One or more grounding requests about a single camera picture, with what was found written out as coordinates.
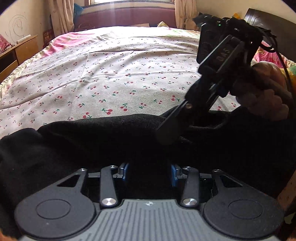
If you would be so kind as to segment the right hand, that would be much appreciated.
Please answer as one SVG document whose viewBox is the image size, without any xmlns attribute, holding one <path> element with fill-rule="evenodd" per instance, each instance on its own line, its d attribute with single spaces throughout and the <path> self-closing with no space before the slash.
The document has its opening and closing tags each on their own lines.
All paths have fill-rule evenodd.
<svg viewBox="0 0 296 241">
<path fill-rule="evenodd" d="M 281 69 L 273 63 L 261 61 L 252 66 L 255 80 L 238 80 L 231 90 L 237 102 L 250 113 L 272 121 L 285 120 L 289 107 L 275 93 L 277 89 L 286 91 L 285 77 Z"/>
</svg>

